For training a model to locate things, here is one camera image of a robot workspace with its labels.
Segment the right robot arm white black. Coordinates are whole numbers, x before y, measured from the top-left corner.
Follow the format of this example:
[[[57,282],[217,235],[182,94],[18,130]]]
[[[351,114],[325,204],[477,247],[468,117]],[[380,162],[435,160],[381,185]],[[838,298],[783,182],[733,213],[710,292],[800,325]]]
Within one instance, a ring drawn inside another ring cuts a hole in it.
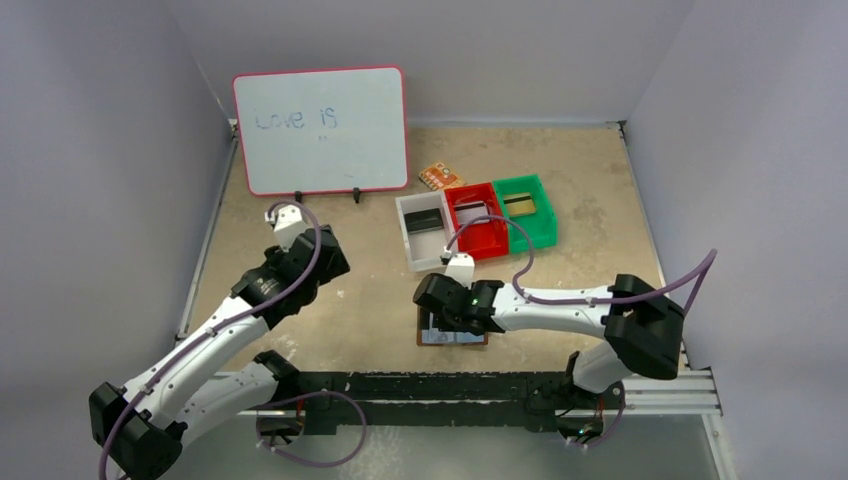
[[[483,335],[521,330],[576,333],[599,339],[569,361],[571,385],[600,394],[631,375],[673,380],[685,311],[641,278],[617,275],[610,286],[577,290],[520,289],[500,280],[469,285],[431,273],[413,303],[439,328]]]

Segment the black card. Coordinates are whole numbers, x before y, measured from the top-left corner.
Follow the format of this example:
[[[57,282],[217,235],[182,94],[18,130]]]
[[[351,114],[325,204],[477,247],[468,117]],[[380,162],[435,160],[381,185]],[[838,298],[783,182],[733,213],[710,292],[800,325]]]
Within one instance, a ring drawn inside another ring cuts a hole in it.
[[[408,234],[440,231],[444,228],[442,212],[438,208],[405,213],[404,225]]]

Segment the silver card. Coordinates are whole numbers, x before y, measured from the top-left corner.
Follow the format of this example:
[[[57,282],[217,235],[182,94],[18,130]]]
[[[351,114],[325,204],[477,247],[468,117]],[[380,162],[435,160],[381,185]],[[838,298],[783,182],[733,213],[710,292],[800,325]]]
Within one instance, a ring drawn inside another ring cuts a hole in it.
[[[483,201],[474,201],[454,205],[454,213],[459,226],[471,223],[475,218],[490,214],[487,204]]]

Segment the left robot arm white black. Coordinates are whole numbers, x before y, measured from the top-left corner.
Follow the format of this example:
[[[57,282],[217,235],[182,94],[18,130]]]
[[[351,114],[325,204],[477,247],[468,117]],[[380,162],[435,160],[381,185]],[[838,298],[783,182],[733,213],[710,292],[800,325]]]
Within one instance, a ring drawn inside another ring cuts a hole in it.
[[[350,267],[329,225],[276,223],[282,237],[247,270],[196,331],[153,366],[89,396],[92,435],[101,448],[98,476],[114,463],[128,479],[158,479],[183,450],[236,414],[268,404],[284,377],[284,358],[260,354],[226,377],[235,354],[312,303],[320,286]]]

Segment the gold card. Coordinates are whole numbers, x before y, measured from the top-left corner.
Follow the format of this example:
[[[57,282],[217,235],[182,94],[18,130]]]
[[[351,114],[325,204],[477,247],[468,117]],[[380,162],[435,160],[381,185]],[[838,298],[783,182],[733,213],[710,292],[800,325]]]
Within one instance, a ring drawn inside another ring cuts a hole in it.
[[[504,213],[510,218],[529,216],[537,212],[533,196],[528,192],[504,195],[502,202]]]

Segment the brown leather card holder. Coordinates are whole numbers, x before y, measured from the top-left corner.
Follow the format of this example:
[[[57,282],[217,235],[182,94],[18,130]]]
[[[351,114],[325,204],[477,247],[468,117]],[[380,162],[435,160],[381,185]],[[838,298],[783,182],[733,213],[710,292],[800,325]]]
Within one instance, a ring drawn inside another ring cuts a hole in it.
[[[488,335],[439,329],[432,313],[418,309],[416,344],[418,346],[482,346],[488,344]]]

